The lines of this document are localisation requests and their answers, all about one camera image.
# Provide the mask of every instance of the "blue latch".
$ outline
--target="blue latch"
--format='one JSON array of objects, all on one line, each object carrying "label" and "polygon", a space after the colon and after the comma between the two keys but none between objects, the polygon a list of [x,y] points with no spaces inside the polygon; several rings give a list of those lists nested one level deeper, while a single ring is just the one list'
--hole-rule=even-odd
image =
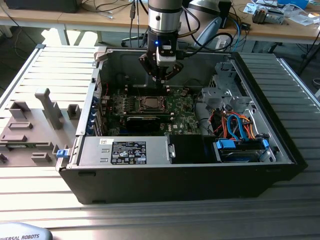
[{"label": "blue latch", "polygon": [[68,148],[68,149],[59,149],[56,152],[56,157],[57,158],[64,158],[64,159],[69,158],[70,157],[69,150],[70,150],[70,148]]},{"label": "blue latch", "polygon": [[263,146],[267,149],[269,147],[269,142],[267,139],[262,140]]},{"label": "blue latch", "polygon": [[229,139],[219,139],[216,142],[216,147],[218,149],[235,149],[236,148],[236,144],[233,140],[229,140]]}]

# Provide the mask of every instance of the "sticker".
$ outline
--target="sticker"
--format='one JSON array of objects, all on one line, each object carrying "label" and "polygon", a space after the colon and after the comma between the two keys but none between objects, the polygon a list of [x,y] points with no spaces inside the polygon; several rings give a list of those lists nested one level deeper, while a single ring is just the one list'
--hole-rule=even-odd
[{"label": "sticker", "polygon": [[111,164],[113,165],[147,164],[146,142],[145,141],[113,141]]},{"label": "sticker", "polygon": [[114,139],[111,138],[100,138],[100,145],[111,145],[114,142]]}]

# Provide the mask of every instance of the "blue tab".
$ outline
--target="blue tab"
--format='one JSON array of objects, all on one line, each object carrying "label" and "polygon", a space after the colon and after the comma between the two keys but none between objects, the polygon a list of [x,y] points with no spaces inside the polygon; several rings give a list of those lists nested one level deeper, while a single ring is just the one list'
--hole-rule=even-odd
[{"label": "blue tab", "polygon": [[219,142],[221,142],[222,147],[224,149],[235,149],[236,148],[236,144],[233,140],[219,140]]},{"label": "blue tab", "polygon": [[267,149],[269,147],[269,142],[267,139],[262,140],[263,146]]},{"label": "blue tab", "polygon": [[57,158],[68,158],[68,151],[66,149],[60,149],[56,152]]},{"label": "blue tab", "polygon": [[221,143],[220,143],[220,140],[216,142],[216,147],[217,147],[218,149],[222,149],[222,145],[221,145]]}]

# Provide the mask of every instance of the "white label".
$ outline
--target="white label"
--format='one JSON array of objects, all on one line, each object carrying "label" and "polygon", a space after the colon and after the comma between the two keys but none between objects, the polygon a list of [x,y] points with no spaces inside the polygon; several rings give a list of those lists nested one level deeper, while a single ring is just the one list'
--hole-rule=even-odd
[{"label": "white label", "polygon": [[171,49],[171,46],[170,45],[162,45],[162,48],[164,50],[170,50]]},{"label": "white label", "polygon": [[111,145],[114,142],[114,139],[111,138],[100,138],[100,145]]}]

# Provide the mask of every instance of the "electronic device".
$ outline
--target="electronic device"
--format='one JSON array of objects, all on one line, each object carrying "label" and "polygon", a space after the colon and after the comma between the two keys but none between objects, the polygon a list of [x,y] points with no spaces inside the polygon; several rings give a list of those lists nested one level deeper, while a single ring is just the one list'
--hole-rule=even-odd
[{"label": "electronic device", "polygon": [[9,9],[59,11],[75,13],[82,0],[4,0]]},{"label": "electronic device", "polygon": [[252,15],[252,21],[255,24],[282,24],[285,20],[285,15],[278,9],[267,9],[265,7],[258,6]]},{"label": "electronic device", "polygon": [[[57,152],[81,203],[256,197],[307,166],[244,62],[261,56],[196,54],[159,89],[132,61],[142,52],[106,50],[91,85],[107,94],[89,86],[74,144]],[[280,63],[266,61],[258,75],[272,78],[262,68]]]}]

